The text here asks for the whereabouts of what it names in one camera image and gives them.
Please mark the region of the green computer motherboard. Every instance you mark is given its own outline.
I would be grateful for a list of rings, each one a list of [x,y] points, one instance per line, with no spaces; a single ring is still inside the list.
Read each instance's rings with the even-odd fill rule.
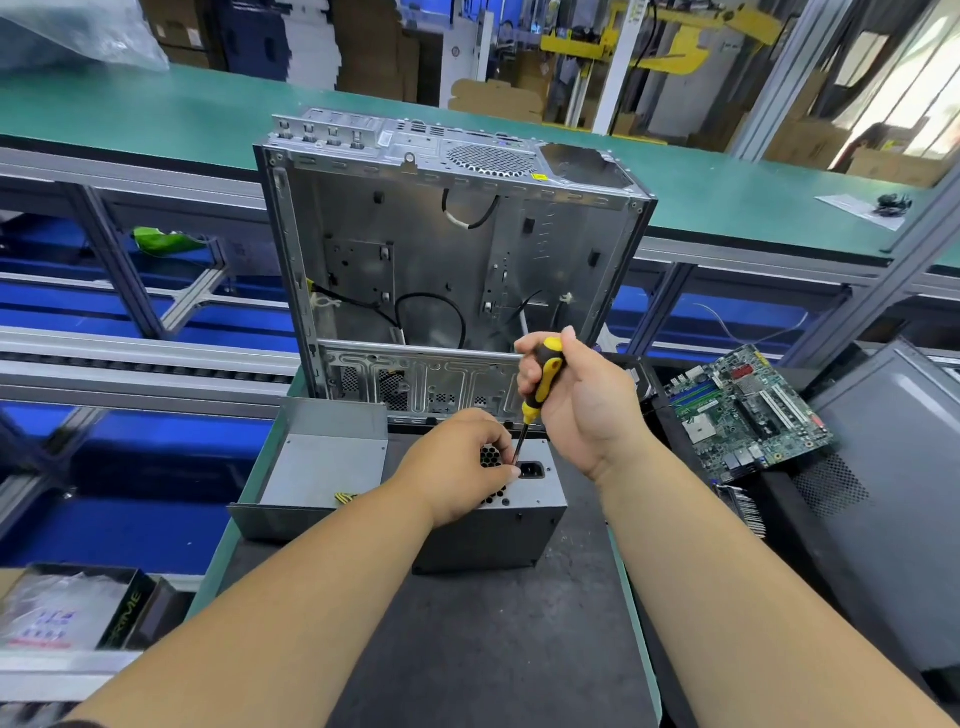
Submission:
[[[714,488],[834,443],[822,418],[755,345],[671,378],[665,393]]]

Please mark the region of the black heatsink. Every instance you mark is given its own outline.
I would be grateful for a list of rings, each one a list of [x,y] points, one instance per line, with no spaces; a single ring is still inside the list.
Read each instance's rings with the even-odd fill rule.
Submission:
[[[759,539],[765,540],[766,524],[755,501],[743,489],[732,484],[716,484],[713,490],[717,497],[750,529]]]

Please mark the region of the person's left forearm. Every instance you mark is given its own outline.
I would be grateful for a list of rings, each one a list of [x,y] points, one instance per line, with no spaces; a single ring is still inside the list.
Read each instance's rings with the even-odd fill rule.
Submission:
[[[55,728],[325,728],[435,525],[395,477],[325,518]]]

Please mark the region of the grey power supply unit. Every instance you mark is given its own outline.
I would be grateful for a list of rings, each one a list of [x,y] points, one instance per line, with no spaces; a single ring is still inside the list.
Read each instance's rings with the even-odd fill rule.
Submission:
[[[410,435],[389,423],[382,404],[289,398],[275,424],[278,444],[251,494],[228,506],[248,541],[288,544],[326,517],[395,477],[402,459],[432,425]],[[520,477],[483,499],[477,488],[455,496],[456,518],[442,520],[416,556],[418,575],[533,567],[568,509],[550,444],[523,444]]]

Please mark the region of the person's right hand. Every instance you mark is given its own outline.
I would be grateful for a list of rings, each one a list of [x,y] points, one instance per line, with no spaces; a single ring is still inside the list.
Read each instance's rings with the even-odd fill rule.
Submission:
[[[560,391],[559,378],[541,419],[565,460],[597,486],[651,467],[663,447],[643,418],[630,374],[593,349],[591,391]]]

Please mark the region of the grey metal side panel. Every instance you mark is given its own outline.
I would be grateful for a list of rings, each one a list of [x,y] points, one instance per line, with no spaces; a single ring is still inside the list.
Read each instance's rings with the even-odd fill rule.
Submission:
[[[279,409],[278,452],[252,503],[228,511],[243,539],[287,544],[380,485],[389,445],[384,404],[290,397]]]

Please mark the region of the aluminium conveyor frame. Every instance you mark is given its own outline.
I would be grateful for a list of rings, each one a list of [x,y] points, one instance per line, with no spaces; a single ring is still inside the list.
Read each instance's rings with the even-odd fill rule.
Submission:
[[[299,367],[294,324],[276,261],[266,240],[267,212],[258,186],[237,179],[113,164],[72,155],[0,148],[3,213],[69,219],[81,231],[73,248],[50,243],[36,251],[7,251],[0,232],[0,285],[111,296],[143,338],[199,343],[220,349],[289,352],[290,378]],[[138,249],[135,227],[179,232],[205,249],[153,257]],[[717,271],[722,284],[696,283],[651,302],[655,273],[675,262]],[[641,243],[607,315],[599,342],[605,351],[630,351],[640,334],[643,353],[681,362],[726,354],[755,341],[773,359],[786,355],[795,334],[865,285],[877,266],[822,257],[813,249],[749,249],[745,241],[683,238],[659,228]]]

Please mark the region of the black cardboard box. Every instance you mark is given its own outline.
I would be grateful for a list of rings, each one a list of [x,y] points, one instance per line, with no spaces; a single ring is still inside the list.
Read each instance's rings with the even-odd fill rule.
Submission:
[[[192,601],[138,568],[0,569],[0,650],[146,650],[180,623]]]

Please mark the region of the person's right forearm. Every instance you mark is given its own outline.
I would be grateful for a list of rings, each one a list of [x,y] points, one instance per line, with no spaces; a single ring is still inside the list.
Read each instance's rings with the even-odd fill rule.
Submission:
[[[700,728],[957,728],[655,438],[592,478]]]

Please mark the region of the person's left hand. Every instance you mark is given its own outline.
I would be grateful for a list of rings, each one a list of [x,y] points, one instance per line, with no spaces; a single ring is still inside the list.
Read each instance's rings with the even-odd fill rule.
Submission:
[[[418,439],[389,483],[405,501],[421,506],[434,528],[440,528],[507,488],[478,487],[481,462],[514,465],[513,459],[508,430],[492,415],[470,408]]]

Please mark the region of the white paper sheet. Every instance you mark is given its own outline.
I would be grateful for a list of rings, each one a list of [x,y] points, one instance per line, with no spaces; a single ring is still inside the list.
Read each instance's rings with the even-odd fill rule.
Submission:
[[[882,214],[876,202],[860,200],[851,195],[817,196],[814,199],[891,232],[898,231],[906,221],[906,213]]]

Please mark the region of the green plastic bag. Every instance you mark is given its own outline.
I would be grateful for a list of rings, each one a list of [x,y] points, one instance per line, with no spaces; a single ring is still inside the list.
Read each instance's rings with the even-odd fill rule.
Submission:
[[[138,250],[154,258],[169,258],[208,247],[208,244],[199,238],[178,231],[163,231],[156,227],[136,226],[130,234]]]

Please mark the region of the black rubber work mat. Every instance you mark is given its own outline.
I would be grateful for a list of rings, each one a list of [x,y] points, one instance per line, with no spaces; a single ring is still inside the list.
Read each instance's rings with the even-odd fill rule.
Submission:
[[[568,507],[537,564],[406,577],[327,728],[660,728],[598,494],[549,450]]]

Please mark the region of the yellow black screwdriver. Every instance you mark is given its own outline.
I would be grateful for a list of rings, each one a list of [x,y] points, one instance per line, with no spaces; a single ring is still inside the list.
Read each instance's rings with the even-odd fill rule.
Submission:
[[[541,417],[545,403],[550,397],[555,381],[567,366],[567,358],[564,352],[563,340],[560,334],[545,337],[529,352],[526,357],[534,358],[540,370],[540,380],[534,388],[524,394],[521,406],[522,427],[517,439],[512,464],[520,467],[522,459],[522,448],[527,439],[531,427]]]

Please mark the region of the brown cardboard box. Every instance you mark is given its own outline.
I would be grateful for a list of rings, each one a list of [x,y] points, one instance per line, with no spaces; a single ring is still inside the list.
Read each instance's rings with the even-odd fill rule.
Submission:
[[[474,116],[541,124],[544,101],[534,91],[516,88],[498,79],[458,79],[452,85],[447,108]]]

